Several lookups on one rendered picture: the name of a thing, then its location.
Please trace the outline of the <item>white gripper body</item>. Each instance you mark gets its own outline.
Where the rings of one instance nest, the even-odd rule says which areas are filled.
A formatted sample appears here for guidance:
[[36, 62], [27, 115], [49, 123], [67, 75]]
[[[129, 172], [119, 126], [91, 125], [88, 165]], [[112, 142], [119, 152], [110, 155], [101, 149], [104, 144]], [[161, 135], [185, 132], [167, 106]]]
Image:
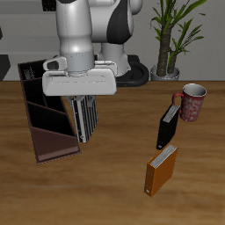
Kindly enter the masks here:
[[111, 61], [95, 61], [95, 67], [71, 75], [67, 71], [46, 71], [42, 88], [46, 96], [113, 95], [117, 91], [117, 65]]

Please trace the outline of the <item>black and white striped book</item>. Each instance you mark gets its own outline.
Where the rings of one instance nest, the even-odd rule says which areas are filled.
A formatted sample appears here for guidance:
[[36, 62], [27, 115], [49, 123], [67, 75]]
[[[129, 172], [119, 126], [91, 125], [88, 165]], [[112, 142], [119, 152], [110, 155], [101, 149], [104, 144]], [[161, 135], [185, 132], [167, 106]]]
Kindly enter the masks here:
[[93, 95], [74, 96], [71, 102], [79, 142], [88, 142], [98, 124], [96, 99], [92, 106], [87, 106], [90, 96]]

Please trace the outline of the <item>dark brown desk caddy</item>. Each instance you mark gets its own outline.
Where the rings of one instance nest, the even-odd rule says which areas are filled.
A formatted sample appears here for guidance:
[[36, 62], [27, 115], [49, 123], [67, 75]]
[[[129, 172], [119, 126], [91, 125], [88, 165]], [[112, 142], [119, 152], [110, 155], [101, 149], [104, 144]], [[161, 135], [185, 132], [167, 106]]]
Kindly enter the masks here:
[[48, 97], [43, 93], [43, 62], [18, 65], [36, 164], [81, 153], [62, 98]]

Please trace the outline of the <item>orange book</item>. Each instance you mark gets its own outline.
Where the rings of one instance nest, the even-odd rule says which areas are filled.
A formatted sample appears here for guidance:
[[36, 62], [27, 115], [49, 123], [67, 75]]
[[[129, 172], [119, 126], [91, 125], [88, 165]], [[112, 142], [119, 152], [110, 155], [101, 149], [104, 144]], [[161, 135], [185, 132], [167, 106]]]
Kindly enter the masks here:
[[148, 196], [153, 197], [171, 178], [177, 153], [178, 147], [168, 143], [148, 161], [144, 186]]

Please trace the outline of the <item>green pot plant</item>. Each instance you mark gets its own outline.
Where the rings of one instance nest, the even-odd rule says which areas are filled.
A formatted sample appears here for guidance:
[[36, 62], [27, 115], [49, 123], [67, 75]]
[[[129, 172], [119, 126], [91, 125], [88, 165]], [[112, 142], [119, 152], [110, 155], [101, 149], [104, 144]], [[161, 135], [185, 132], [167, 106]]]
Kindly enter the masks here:
[[179, 69], [175, 67], [177, 57], [181, 53], [188, 53], [185, 48], [195, 40], [202, 40], [203, 36], [198, 36], [201, 25], [196, 26], [190, 33], [187, 33], [192, 23], [192, 18], [180, 24], [180, 21], [191, 11], [201, 6], [207, 0], [196, 0], [190, 4], [191, 0], [178, 9], [177, 0], [160, 0], [160, 11], [154, 8], [156, 17], [151, 19], [151, 23], [156, 21], [159, 25], [155, 27], [156, 39], [160, 42], [157, 65], [150, 70], [151, 81], [177, 81], [179, 79]]

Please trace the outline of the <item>red patterned mug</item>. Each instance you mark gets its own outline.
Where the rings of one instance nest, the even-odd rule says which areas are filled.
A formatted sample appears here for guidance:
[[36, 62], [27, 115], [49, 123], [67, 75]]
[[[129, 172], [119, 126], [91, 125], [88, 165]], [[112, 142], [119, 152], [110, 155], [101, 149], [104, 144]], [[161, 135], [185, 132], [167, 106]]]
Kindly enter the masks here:
[[180, 118], [186, 122], [193, 122], [200, 114], [206, 95], [207, 90], [203, 86], [196, 83], [188, 83], [183, 87], [182, 92], [173, 94], [172, 104], [175, 104], [176, 97], [181, 97]]

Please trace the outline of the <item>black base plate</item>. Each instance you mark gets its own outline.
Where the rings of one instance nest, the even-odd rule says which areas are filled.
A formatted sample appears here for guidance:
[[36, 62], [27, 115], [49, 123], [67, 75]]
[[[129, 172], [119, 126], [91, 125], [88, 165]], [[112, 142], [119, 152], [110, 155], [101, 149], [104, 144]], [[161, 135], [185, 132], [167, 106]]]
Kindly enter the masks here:
[[130, 70], [123, 76], [116, 78], [118, 87], [139, 87], [143, 86], [149, 80], [149, 70], [140, 63], [139, 57], [135, 54], [129, 54], [127, 60]]

